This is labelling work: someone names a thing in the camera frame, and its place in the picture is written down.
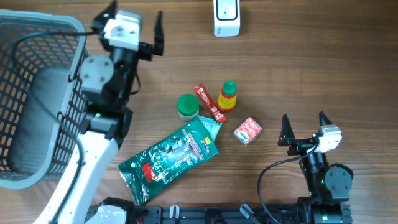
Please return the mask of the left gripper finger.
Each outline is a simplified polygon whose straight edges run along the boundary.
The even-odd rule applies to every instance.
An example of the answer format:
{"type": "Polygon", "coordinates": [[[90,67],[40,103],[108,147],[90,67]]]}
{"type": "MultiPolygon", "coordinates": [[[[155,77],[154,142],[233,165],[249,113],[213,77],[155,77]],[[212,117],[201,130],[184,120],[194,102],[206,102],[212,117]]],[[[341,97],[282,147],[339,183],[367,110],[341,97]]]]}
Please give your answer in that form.
{"type": "Polygon", "coordinates": [[[102,31],[109,19],[114,19],[117,8],[117,0],[112,0],[111,4],[94,17],[91,23],[91,28],[93,31],[102,31]]]}
{"type": "Polygon", "coordinates": [[[154,27],[153,54],[158,56],[163,56],[163,52],[164,52],[164,31],[162,27],[162,11],[159,11],[154,27]]]}

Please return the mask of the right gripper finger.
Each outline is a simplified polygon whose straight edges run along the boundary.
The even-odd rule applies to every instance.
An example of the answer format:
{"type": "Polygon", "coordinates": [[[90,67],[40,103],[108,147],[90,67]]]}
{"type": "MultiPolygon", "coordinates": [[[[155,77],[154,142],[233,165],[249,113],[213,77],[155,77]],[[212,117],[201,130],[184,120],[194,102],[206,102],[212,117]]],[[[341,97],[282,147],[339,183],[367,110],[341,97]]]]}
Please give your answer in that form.
{"type": "Polygon", "coordinates": [[[282,128],[278,139],[279,146],[289,146],[295,144],[295,135],[287,114],[282,117],[282,128]]]}
{"type": "Polygon", "coordinates": [[[326,126],[326,125],[332,125],[333,124],[328,119],[328,117],[326,116],[326,114],[323,111],[319,112],[319,122],[320,122],[320,126],[326,126]]]}

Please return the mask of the red white small carton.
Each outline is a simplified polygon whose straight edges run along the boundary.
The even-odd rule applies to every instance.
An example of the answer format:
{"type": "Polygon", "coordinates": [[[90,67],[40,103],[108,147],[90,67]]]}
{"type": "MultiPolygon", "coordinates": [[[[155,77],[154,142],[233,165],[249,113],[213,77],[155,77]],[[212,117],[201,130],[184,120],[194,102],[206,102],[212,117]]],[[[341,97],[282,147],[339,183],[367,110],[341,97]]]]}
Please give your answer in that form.
{"type": "Polygon", "coordinates": [[[252,118],[246,119],[234,131],[234,135],[245,145],[253,142],[261,133],[262,127],[252,118]]]}

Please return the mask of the red coffee stick sachet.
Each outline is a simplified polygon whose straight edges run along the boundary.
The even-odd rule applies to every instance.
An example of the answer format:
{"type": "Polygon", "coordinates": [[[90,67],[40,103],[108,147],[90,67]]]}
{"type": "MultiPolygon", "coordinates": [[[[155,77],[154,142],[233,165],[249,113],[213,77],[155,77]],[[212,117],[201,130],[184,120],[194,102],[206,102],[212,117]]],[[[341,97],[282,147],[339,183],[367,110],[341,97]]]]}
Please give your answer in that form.
{"type": "Polygon", "coordinates": [[[215,121],[219,124],[224,123],[227,118],[225,115],[217,108],[210,95],[208,94],[205,86],[203,84],[199,84],[193,88],[195,92],[200,96],[203,102],[206,104],[206,107],[209,109],[210,113],[213,115],[215,121]]]}

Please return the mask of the green snack bag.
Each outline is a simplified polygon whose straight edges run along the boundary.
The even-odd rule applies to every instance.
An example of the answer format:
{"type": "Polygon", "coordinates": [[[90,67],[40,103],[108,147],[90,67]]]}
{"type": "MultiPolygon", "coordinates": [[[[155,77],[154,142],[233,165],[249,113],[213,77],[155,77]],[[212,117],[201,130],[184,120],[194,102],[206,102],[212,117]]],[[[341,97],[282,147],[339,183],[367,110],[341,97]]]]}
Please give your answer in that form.
{"type": "Polygon", "coordinates": [[[118,165],[137,205],[218,154],[215,140],[198,116],[170,136],[118,165]]]}

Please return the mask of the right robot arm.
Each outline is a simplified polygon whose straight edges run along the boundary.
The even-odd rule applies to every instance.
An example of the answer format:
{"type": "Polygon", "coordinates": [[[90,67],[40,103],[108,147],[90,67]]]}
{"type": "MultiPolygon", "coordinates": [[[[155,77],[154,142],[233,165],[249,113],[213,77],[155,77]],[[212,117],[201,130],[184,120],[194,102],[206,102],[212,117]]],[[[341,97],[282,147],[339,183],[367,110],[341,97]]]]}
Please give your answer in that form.
{"type": "Polygon", "coordinates": [[[297,200],[298,220],[300,223],[352,223],[347,201],[353,184],[353,171],[343,164],[329,164],[326,158],[326,153],[338,147],[343,134],[322,111],[319,120],[320,128],[312,137],[297,139],[289,117],[286,114],[282,117],[278,145],[287,146],[289,156],[300,157],[300,168],[310,194],[297,200]]]}

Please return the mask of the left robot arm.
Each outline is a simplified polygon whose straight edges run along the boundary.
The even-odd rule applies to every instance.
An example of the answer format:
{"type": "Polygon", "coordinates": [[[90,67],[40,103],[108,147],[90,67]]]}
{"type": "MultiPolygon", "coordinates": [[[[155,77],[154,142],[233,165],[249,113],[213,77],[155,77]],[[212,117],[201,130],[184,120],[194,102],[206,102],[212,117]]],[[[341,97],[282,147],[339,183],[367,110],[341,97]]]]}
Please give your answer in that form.
{"type": "Polygon", "coordinates": [[[140,60],[164,53],[163,12],[154,26],[154,43],[140,40],[142,16],[117,10],[113,1],[92,23],[110,53],[87,57],[80,65],[81,90],[87,103],[75,149],[60,182],[36,223],[84,223],[96,189],[126,137],[133,112],[127,107],[140,60]]]}

